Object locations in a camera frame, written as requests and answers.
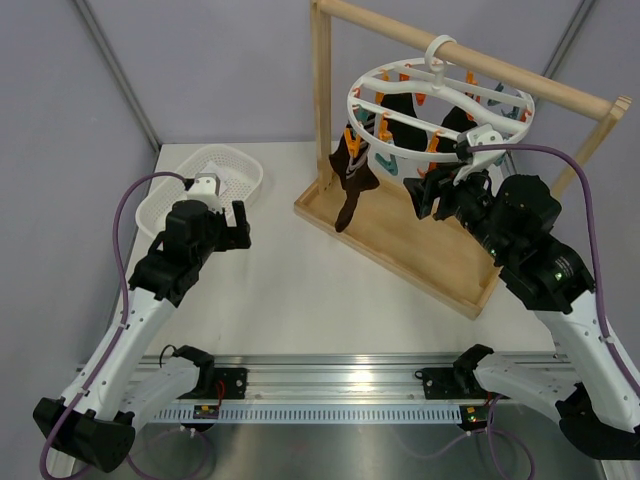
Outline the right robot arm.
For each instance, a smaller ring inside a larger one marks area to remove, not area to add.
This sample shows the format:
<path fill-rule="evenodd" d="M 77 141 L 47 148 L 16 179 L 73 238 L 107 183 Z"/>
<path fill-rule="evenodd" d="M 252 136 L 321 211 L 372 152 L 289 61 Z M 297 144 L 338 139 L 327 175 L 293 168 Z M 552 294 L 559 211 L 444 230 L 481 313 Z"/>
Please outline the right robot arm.
<path fill-rule="evenodd" d="M 514 175 L 491 191 L 487 172 L 456 182 L 452 169 L 406 178 L 418 218 L 455 218 L 490 255 L 499 277 L 549 330 L 576 372 L 575 382 L 521 367 L 476 344 L 453 363 L 454 384 L 466 396 L 501 394 L 559 426 L 580 452 L 596 460 L 639 458 L 639 396 L 619 367 L 596 310 L 596 283 L 580 255 L 551 229 L 561 212 L 547 185 Z"/>

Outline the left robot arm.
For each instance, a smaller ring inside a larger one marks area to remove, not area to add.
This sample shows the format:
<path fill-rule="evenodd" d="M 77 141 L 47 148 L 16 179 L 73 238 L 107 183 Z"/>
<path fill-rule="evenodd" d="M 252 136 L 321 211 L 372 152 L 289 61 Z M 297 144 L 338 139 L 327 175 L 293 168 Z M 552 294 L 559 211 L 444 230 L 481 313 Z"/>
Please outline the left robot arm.
<path fill-rule="evenodd" d="M 127 385 L 159 328 L 198 282 L 209 256 L 250 247 L 243 202 L 234 201 L 232 209 L 235 223 L 228 225 L 225 213 L 201 201 L 173 205 L 164 230 L 134 268 L 121 318 L 64 392 L 36 404 L 33 419 L 47 449 L 109 473 L 125 461 L 136 434 L 167 404 L 230 391 L 216 372 L 214 356 L 188 345 L 135 389 Z"/>

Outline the white round clip hanger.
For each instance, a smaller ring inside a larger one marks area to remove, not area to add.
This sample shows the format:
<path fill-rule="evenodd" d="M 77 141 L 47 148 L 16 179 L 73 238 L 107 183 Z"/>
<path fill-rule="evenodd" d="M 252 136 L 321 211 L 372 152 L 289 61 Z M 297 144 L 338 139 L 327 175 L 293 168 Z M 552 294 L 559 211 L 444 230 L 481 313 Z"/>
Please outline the white round clip hanger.
<path fill-rule="evenodd" d="M 504 143 L 525 138 L 535 115 L 532 96 L 503 82 L 490 88 L 473 71 L 438 57 L 438 49 L 453 41 L 440 35 L 423 56 L 384 64 L 355 80 L 347 94 L 347 125 L 359 138 L 345 135 L 353 157 L 365 140 L 370 145 L 368 161 L 397 178 L 423 175 L 455 161 L 454 151 L 436 151 L 440 137 L 456 141 L 463 133 L 441 126 L 454 106 L 476 127 L 490 124 Z"/>

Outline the brown sock with stripes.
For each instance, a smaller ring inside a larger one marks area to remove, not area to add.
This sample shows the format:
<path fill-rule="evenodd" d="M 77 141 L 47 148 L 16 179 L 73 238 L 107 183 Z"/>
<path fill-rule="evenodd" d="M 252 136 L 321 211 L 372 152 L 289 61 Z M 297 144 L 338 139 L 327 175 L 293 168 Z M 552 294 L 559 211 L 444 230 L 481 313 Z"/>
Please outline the brown sock with stripes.
<path fill-rule="evenodd" d="M 330 165 L 338 175 L 342 189 L 347 196 L 377 189 L 380 182 L 368 165 L 369 143 L 360 140 L 358 153 L 353 157 L 348 148 L 346 133 L 354 140 L 359 138 L 353 128 L 347 125 L 336 151 L 329 155 Z"/>

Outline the dark brown small sock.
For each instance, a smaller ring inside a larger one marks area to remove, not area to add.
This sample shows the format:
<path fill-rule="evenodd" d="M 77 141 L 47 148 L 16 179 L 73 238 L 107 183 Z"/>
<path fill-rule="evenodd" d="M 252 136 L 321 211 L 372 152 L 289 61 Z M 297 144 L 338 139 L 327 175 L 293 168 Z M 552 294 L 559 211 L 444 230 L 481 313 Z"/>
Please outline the dark brown small sock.
<path fill-rule="evenodd" d="M 343 232 L 350 225 L 358 206 L 362 191 L 358 189 L 350 189 L 346 190 L 345 194 L 345 201 L 334 223 L 334 229 L 338 233 Z"/>

